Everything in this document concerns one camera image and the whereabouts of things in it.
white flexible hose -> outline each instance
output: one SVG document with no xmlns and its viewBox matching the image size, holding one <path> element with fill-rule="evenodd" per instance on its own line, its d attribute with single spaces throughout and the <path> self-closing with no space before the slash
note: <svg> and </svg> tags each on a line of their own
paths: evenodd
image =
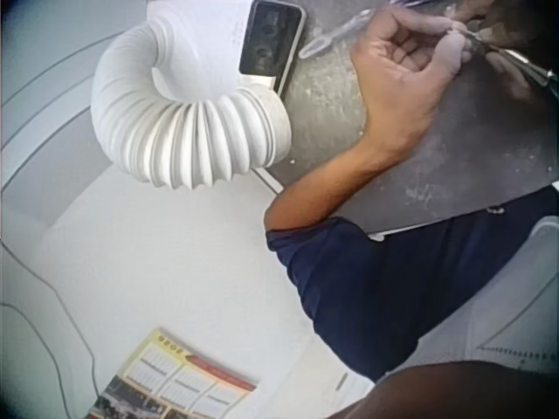
<svg viewBox="0 0 559 419">
<path fill-rule="evenodd" d="M 193 104 L 161 96 L 152 68 L 165 59 L 170 31 L 165 21 L 148 21 L 118 37 L 100 60 L 91 109 L 108 158 L 140 181 L 173 189 L 229 181 L 283 159 L 291 127 L 272 90 L 243 86 Z"/>
</svg>

smartphone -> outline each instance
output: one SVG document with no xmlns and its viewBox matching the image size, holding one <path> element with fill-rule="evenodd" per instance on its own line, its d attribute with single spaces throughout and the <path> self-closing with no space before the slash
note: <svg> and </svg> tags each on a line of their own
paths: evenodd
<svg viewBox="0 0 559 419">
<path fill-rule="evenodd" d="M 241 83 L 263 84 L 283 96 L 306 20 L 298 5 L 256 0 L 239 65 Z"/>
</svg>

wrist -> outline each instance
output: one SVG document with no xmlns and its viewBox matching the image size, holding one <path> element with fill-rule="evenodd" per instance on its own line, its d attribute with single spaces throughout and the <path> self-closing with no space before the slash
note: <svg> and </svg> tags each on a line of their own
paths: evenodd
<svg viewBox="0 0 559 419">
<path fill-rule="evenodd" d="M 366 134 L 349 152 L 355 156 L 355 165 L 358 168 L 372 173 L 388 170 L 405 158 L 399 151 L 378 147 Z"/>
</svg>

table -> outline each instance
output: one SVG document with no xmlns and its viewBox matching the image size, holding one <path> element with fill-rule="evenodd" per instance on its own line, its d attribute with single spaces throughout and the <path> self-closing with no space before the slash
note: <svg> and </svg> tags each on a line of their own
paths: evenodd
<svg viewBox="0 0 559 419">
<path fill-rule="evenodd" d="M 292 0 L 308 13 L 303 43 L 379 0 Z M 441 12 L 443 4 L 427 6 Z M 364 111 L 349 60 L 354 39 L 298 60 L 284 98 L 293 126 L 290 155 L 269 172 L 284 187 L 349 147 Z M 557 179 L 554 109 L 508 98 L 483 58 L 445 96 L 431 131 L 405 163 L 375 179 L 339 211 L 367 232 L 432 223 L 505 203 Z"/>
</svg>

navy blue shirt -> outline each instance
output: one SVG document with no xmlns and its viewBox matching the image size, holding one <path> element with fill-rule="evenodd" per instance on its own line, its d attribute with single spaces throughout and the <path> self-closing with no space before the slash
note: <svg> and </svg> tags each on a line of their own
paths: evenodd
<svg viewBox="0 0 559 419">
<path fill-rule="evenodd" d="M 543 189 L 503 206 L 374 242 L 332 218 L 267 234 L 314 330 L 357 373 L 379 380 L 418 339 L 467 302 L 512 258 L 557 193 Z"/>
</svg>

